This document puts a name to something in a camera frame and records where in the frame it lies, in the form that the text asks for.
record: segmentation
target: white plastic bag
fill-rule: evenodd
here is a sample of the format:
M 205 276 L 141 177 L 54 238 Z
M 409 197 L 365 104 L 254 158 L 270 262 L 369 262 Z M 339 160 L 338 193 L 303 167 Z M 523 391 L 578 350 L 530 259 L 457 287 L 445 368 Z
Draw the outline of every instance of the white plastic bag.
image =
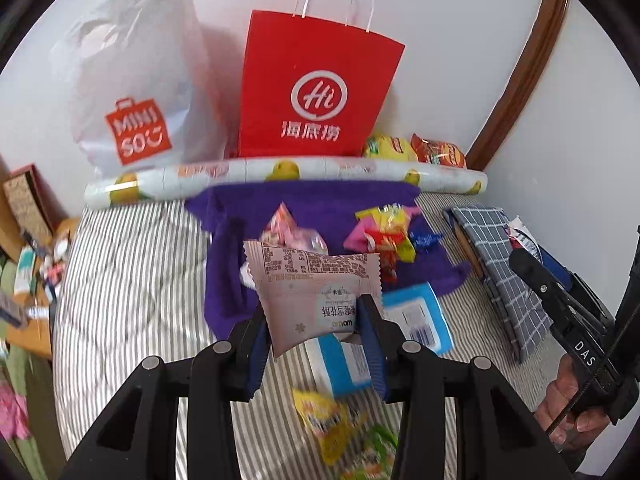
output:
M 108 0 L 50 58 L 74 140 L 101 176 L 223 157 L 192 0 Z

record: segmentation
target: brown wooden door frame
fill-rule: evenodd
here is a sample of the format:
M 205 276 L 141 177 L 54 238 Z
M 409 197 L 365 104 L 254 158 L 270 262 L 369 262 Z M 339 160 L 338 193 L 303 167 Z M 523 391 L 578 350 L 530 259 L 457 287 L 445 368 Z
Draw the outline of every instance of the brown wooden door frame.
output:
M 529 39 L 504 93 L 466 154 L 466 166 L 484 171 L 538 84 L 558 40 L 569 0 L 542 0 Z

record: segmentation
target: shopping bag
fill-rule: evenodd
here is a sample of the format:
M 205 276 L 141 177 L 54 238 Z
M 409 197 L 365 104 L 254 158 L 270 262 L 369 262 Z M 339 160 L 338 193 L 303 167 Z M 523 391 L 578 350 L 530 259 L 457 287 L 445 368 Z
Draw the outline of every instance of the shopping bag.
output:
M 50 59 L 74 140 L 101 176 L 223 157 L 192 0 L 108 0 Z
M 362 153 L 404 45 L 366 29 L 254 10 L 242 71 L 239 155 Z

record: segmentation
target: green snack package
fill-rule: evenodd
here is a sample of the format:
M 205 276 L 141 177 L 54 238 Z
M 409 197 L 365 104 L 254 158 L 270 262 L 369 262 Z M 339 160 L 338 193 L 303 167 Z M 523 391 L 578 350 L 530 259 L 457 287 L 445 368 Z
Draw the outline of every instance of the green snack package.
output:
M 367 431 L 364 450 L 339 480 L 389 480 L 396 458 L 398 440 L 383 426 Z

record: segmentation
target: blue gripper pad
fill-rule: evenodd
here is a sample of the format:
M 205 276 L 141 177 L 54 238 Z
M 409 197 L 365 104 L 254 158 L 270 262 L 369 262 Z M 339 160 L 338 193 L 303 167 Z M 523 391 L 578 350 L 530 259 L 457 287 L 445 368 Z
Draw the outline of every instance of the blue gripper pad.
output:
M 271 340 L 269 338 L 269 332 L 267 330 L 266 321 L 262 321 L 258 333 L 255 337 L 255 342 L 251 348 L 249 355 L 249 373 L 247 374 L 247 381 L 244 386 L 247 397 L 251 399 L 260 384 L 262 383 L 262 376 L 264 375 L 264 368 L 267 365 L 267 358 L 269 357 L 269 348 L 271 347 Z
M 387 400 L 390 388 L 386 381 L 386 359 L 382 348 L 380 348 L 378 337 L 373 329 L 373 323 L 363 298 L 356 300 L 356 326 L 360 339 L 362 339 L 364 355 L 367 358 L 367 365 L 369 366 L 369 373 L 371 374 L 371 384 L 373 384 L 380 399 Z

